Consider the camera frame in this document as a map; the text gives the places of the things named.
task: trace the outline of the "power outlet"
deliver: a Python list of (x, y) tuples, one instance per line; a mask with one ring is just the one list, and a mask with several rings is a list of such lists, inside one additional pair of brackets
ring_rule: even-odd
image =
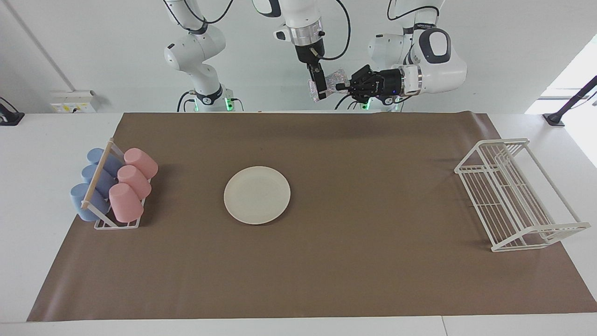
[(66, 98), (52, 99), (52, 102), (50, 103), (50, 105), (52, 105), (54, 112), (56, 112), (56, 113), (71, 113), (71, 112), (67, 111), (67, 109), (65, 109), (65, 106), (64, 106), (65, 100), (66, 100)]
[(57, 113), (96, 113), (97, 98), (91, 91), (52, 92), (52, 108)]

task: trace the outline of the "plate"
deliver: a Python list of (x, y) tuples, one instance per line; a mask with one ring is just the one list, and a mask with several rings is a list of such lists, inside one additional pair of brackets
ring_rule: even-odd
[(264, 224), (284, 212), (290, 201), (290, 185), (277, 170), (249, 167), (236, 173), (224, 189), (224, 205), (237, 220)]

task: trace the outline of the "cup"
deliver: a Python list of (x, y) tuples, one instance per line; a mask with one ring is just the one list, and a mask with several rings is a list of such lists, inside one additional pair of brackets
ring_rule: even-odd
[(118, 182), (131, 186), (140, 200), (151, 193), (151, 184), (145, 178), (141, 170), (135, 166), (126, 165), (118, 170)]
[[(94, 148), (87, 153), (87, 161), (91, 164), (98, 164), (100, 162), (101, 156), (104, 154), (104, 150), (101, 148)], [(118, 169), (120, 169), (124, 164), (118, 160), (112, 153), (108, 154), (108, 158), (106, 159), (106, 163), (104, 164), (104, 170), (108, 172), (113, 178), (118, 175)]]
[[(83, 168), (81, 172), (81, 177), (83, 178), (83, 182), (91, 184), (91, 180), (93, 178), (93, 174), (96, 172), (97, 165), (90, 164), (89, 166)], [(99, 191), (100, 195), (103, 198), (108, 198), (110, 188), (116, 184), (116, 180), (104, 169), (100, 172), (100, 178), (97, 180), (96, 190)]]
[(150, 179), (158, 173), (158, 164), (147, 153), (138, 148), (131, 148), (124, 153), (124, 161), (126, 164), (141, 170), (146, 179)]
[(118, 183), (110, 188), (110, 204), (116, 220), (121, 223), (136, 221), (143, 214), (141, 201), (126, 183)]
[[(96, 216), (95, 213), (92, 213), (89, 209), (81, 209), (81, 202), (85, 198), (85, 193), (87, 192), (87, 189), (89, 189), (88, 183), (81, 183), (75, 185), (70, 190), (70, 199), (73, 201), (75, 209), (79, 214), (79, 217), (81, 217), (81, 219), (83, 219), (85, 222), (94, 222), (98, 220), (99, 217)], [(104, 200), (104, 198), (100, 195), (100, 193), (97, 190), (93, 191), (90, 202), (104, 215), (107, 214), (108, 210), (110, 209), (110, 204), (108, 204), (108, 202)]]

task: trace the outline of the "crumpled foil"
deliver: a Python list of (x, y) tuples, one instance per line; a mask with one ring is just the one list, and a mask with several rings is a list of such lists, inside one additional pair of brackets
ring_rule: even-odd
[[(348, 77), (346, 76), (346, 72), (344, 71), (344, 69), (339, 69), (325, 77), (325, 84), (328, 87), (325, 91), (325, 95), (329, 96), (335, 92), (347, 94), (347, 90), (336, 90), (336, 84), (338, 83), (344, 83), (347, 86), (350, 85), (350, 81), (348, 80)], [(315, 86), (315, 82), (312, 80), (309, 80), (309, 93), (311, 94), (311, 98), (313, 98), (314, 102), (320, 101), (317, 87)]]

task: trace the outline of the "table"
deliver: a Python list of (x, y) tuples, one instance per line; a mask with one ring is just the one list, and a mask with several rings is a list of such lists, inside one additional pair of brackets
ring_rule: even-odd
[[(102, 147), (122, 114), (30, 114), (0, 129), (0, 334), (158, 335), (589, 335), (597, 313), (519, 316), (415, 316), (323, 319), (135, 320), (24, 323), (72, 222), (67, 195), (85, 165), (79, 153)], [(529, 138), (530, 147), (582, 220), (597, 224), (597, 169), (565, 129), (536, 115), (491, 115), (503, 138)], [(42, 222), (45, 225), (33, 226)], [(593, 297), (597, 294), (597, 230), (564, 240)]]

